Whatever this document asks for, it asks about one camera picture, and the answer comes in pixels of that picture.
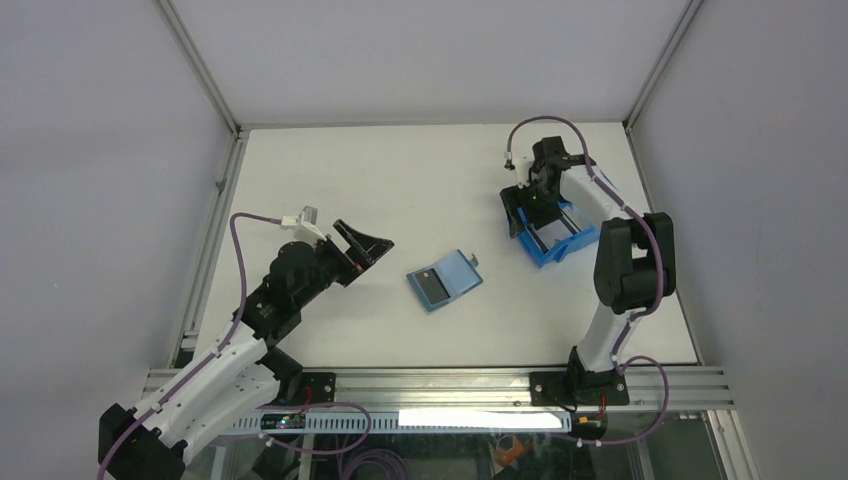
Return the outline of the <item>blue plastic bin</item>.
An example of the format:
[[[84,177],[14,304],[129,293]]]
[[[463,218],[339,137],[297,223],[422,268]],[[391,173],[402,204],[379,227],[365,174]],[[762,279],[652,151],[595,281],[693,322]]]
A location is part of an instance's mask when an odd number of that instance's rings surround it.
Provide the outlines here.
[[[584,192],[588,188],[598,190],[600,183],[607,182],[604,177],[565,175],[561,177],[560,181],[561,194],[564,180],[577,186],[580,192]],[[564,201],[559,202],[559,207],[558,218],[544,227],[527,226],[524,232],[509,232],[508,230],[509,237],[519,242],[531,262],[538,268],[543,268],[550,263],[559,263],[567,255],[579,251],[599,239],[598,228],[577,204],[565,198]]]

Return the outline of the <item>silver credit card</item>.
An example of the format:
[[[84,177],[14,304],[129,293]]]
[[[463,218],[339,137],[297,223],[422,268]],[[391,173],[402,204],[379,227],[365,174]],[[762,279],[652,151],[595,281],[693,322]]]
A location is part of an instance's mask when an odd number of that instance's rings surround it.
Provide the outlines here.
[[[434,268],[422,270],[414,275],[427,305],[447,301],[450,295]]]

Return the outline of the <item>teal leather card holder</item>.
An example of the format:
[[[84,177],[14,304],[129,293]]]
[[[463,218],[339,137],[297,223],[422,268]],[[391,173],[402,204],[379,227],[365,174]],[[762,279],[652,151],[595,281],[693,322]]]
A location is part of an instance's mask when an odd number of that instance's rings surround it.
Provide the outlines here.
[[[408,273],[406,279],[423,309],[426,312],[434,312],[483,284],[484,280],[478,272],[478,266],[479,260],[475,255],[466,256],[461,250],[455,250],[431,265]],[[436,305],[427,305],[425,303],[425,299],[414,278],[416,273],[429,268],[436,270],[450,295],[447,301]]]

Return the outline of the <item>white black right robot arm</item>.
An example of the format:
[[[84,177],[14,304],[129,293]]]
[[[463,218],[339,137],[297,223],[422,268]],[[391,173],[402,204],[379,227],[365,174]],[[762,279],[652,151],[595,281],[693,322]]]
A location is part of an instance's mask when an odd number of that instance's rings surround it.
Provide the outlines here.
[[[620,352],[636,324],[676,286],[673,222],[665,213],[637,213],[586,153],[570,154],[559,137],[533,146],[530,160],[505,152],[515,183],[500,193],[508,232],[538,266],[562,251],[567,239],[543,243],[542,229],[564,224],[564,207],[578,210],[598,234],[593,285],[599,301],[564,373],[546,386],[588,405],[623,383]]]

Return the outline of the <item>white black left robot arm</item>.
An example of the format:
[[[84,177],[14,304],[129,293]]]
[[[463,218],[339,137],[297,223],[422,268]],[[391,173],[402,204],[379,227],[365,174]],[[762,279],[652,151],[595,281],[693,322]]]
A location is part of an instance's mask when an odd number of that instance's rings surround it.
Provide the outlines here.
[[[343,220],[333,227],[346,249],[308,217],[267,221],[291,230],[293,240],[278,249],[258,287],[240,281],[231,321],[198,357],[134,406],[114,404],[101,415],[97,478],[179,479],[238,418],[272,402],[294,403],[303,367],[278,343],[311,301],[334,284],[349,286],[394,246]]]

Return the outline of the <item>small green circuit board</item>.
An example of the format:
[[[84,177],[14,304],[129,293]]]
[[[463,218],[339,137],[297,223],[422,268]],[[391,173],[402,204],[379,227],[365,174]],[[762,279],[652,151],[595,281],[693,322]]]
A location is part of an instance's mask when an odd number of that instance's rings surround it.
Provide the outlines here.
[[[262,430],[301,430],[305,428],[306,415],[302,413],[269,413],[260,421]]]

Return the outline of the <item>orange object under table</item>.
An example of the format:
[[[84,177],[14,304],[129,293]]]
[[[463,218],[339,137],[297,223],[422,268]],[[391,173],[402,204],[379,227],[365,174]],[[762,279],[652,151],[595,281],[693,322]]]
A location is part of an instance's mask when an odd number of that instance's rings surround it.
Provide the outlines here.
[[[500,469],[511,467],[533,448],[532,439],[522,439],[516,435],[498,437],[490,444],[492,462]]]

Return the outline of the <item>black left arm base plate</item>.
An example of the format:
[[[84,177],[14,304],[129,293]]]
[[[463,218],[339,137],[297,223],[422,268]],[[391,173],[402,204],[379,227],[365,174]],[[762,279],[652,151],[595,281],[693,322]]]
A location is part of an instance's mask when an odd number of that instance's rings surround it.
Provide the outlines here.
[[[306,371],[280,381],[269,407],[302,407],[334,402],[337,375],[329,371]]]

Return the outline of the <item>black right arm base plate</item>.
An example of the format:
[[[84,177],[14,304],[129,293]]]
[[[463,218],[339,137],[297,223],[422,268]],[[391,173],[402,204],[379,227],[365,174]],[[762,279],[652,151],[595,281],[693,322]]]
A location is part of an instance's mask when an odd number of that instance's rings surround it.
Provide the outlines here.
[[[533,406],[626,406],[626,380],[615,370],[578,374],[574,371],[534,371],[529,374]]]

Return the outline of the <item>aluminium right frame post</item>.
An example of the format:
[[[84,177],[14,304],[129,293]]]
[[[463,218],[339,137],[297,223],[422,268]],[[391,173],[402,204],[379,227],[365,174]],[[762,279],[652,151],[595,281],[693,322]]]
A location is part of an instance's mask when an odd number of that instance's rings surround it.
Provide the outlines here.
[[[631,108],[624,117],[622,124],[627,135],[630,135],[635,129],[650,98],[658,87],[704,4],[704,0],[688,0],[685,3],[681,14],[677,18],[645,81],[640,87]]]

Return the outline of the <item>aluminium frame post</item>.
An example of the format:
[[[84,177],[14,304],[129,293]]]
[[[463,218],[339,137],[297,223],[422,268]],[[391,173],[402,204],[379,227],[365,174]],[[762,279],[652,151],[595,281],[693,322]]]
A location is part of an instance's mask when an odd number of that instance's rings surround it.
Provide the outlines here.
[[[207,63],[203,59],[199,48],[194,42],[191,33],[178,11],[176,3],[171,0],[154,0],[153,5],[159,11],[165,26],[168,28],[184,60],[217,115],[230,134],[238,137],[241,132],[239,122],[236,120]]]
[[[645,81],[640,87],[631,108],[624,117],[622,124],[627,135],[630,135],[635,129],[650,98],[658,87],[704,4],[704,0],[688,0],[685,3],[681,14],[677,18]]]

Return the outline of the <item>aluminium front frame rail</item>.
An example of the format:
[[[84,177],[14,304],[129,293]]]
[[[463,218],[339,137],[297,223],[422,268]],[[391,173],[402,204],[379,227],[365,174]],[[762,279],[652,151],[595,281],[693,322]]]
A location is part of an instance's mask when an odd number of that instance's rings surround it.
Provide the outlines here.
[[[370,411],[411,408],[477,410],[541,410],[531,404],[529,374],[562,367],[511,368],[338,368],[306,369],[337,375],[335,401],[357,403]],[[734,410],[723,369],[671,365],[664,368],[669,383],[668,409],[676,411]]]

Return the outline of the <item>aluminium left frame post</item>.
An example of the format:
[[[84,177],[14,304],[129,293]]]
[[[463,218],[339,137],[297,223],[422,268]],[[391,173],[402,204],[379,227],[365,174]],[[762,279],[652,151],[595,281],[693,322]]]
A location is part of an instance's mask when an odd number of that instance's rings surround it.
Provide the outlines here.
[[[207,63],[203,59],[199,48],[194,42],[191,33],[178,11],[176,3],[171,0],[154,0],[153,5],[159,11],[165,26],[168,28],[184,60],[217,115],[230,134],[238,137],[241,132],[239,122],[236,120]]]

